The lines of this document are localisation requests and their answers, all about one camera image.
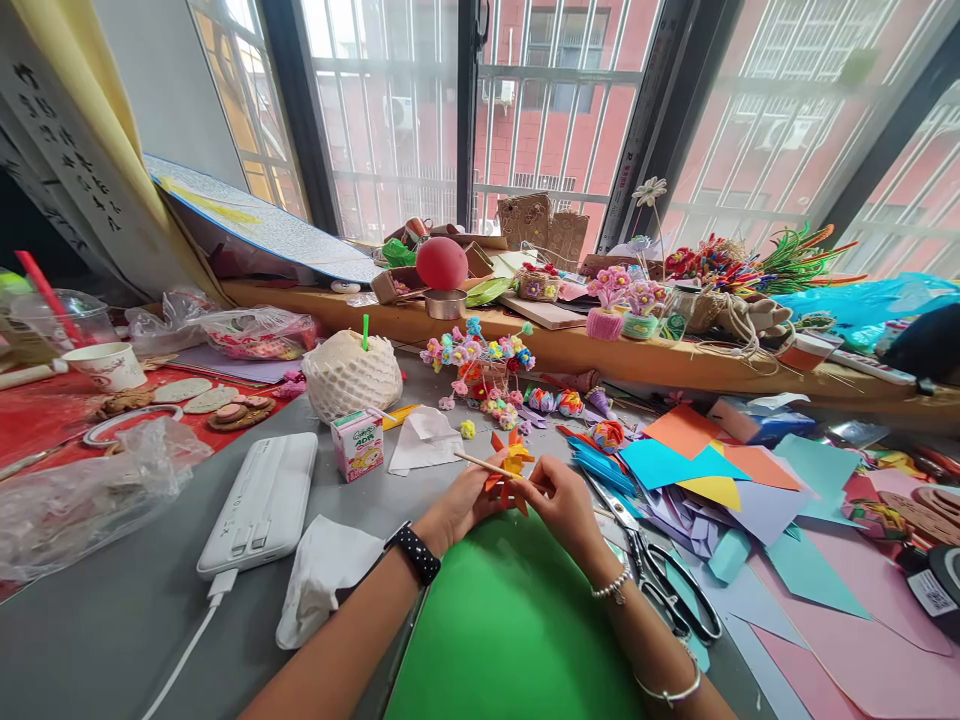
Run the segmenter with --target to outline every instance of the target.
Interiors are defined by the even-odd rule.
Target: scissors
[[[603,500],[610,512],[613,513],[617,524],[627,536],[630,543],[634,564],[637,566],[637,587],[640,592],[648,599],[655,601],[662,607],[669,616],[670,623],[673,625],[673,634],[681,640],[686,640],[692,633],[703,642],[709,645],[715,640],[719,640],[723,635],[723,625],[720,624],[720,616],[716,609],[707,599],[703,588],[694,579],[690,572],[674,558],[664,548],[647,539],[646,534],[640,529],[640,524],[636,518],[602,483],[598,482],[589,473],[586,473],[587,479],[593,485],[594,490]],[[657,557],[662,559],[664,565],[657,562]],[[710,626],[703,624],[697,616],[696,609],[691,608],[677,593],[676,588],[667,579],[666,565],[669,563],[673,569],[680,574],[684,582],[693,590],[697,600],[707,611],[710,618]]]

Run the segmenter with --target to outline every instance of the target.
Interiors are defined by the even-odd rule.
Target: charging cable
[[[233,568],[232,570],[224,570],[213,579],[213,582],[210,584],[210,590],[207,592],[207,598],[210,600],[210,608],[207,610],[207,616],[203,618],[203,622],[200,623],[200,627],[194,634],[190,644],[187,645],[187,649],[184,650],[183,655],[180,656],[180,662],[178,662],[177,666],[173,669],[173,673],[171,673],[170,677],[167,679],[167,683],[163,686],[163,690],[161,690],[160,694],[157,695],[157,699],[153,701],[153,705],[151,705],[150,709],[147,710],[142,720],[150,720],[150,718],[153,717],[154,713],[156,713],[157,709],[160,707],[160,703],[162,703],[164,698],[167,697],[167,693],[170,692],[170,688],[173,687],[173,683],[175,683],[177,678],[180,676],[180,671],[183,670],[183,666],[187,664],[187,660],[190,658],[190,653],[193,652],[193,648],[195,648],[197,643],[200,641],[200,636],[203,635],[203,631],[207,629],[207,625],[209,625],[210,621],[213,619],[213,614],[217,611],[217,608],[220,607],[220,602],[223,600],[223,596],[233,590],[233,583],[237,579],[238,572],[239,570],[237,568]]]

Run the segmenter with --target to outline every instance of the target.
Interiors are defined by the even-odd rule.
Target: silver bracelet
[[[623,584],[627,580],[631,579],[633,579],[633,573],[630,572],[630,568],[624,566],[623,573],[620,575],[620,577],[602,590],[593,590],[590,594],[593,595],[593,597],[597,600],[603,600],[604,598],[608,598],[613,595],[617,605],[623,605],[626,601],[623,599],[623,593],[620,592],[620,588],[623,587]]]
[[[666,690],[664,690],[662,693],[658,694],[653,692],[652,690],[648,690],[646,686],[642,682],[640,682],[640,678],[638,678],[636,675],[633,676],[633,679],[637,681],[637,685],[640,686],[641,690],[643,690],[648,696],[652,698],[656,698],[657,700],[662,700],[667,704],[667,706],[671,710],[673,710],[674,703],[678,703],[681,700],[686,700],[688,697],[690,697],[697,690],[700,689],[700,679],[703,677],[703,673],[700,672],[700,664],[697,662],[696,656],[694,656],[693,652],[691,652],[690,648],[688,648],[686,644],[681,643],[681,645],[683,645],[683,649],[687,651],[687,655],[690,656],[690,659],[693,661],[693,667],[697,671],[697,677],[694,678],[693,685],[688,687],[683,692],[679,692],[679,693],[676,693],[675,695],[671,695]]]

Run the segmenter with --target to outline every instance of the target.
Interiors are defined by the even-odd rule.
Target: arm
[[[500,465],[506,451],[490,458]],[[478,522],[502,509],[480,497],[489,473],[471,464],[413,531],[440,557]],[[413,565],[394,547],[343,606],[244,711],[244,720],[348,718],[420,593]]]
[[[529,481],[511,481],[514,490],[533,505],[550,532],[570,554],[584,575],[600,590],[611,585],[623,572],[623,565],[607,547],[593,514],[590,490],[583,478],[554,457],[545,455],[534,468],[530,480],[552,487],[543,495]],[[696,677],[694,661],[677,640],[657,611],[640,592],[635,582],[620,589],[624,604],[612,597],[598,600],[604,604],[633,673],[653,692],[671,694],[689,688]],[[706,676],[700,689],[674,705],[671,712],[664,702],[648,698],[647,707],[657,717],[683,720],[727,720],[735,716]]]

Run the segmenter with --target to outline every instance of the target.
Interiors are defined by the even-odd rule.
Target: juice box
[[[330,424],[337,467],[347,482],[383,465],[383,418],[363,410]]]

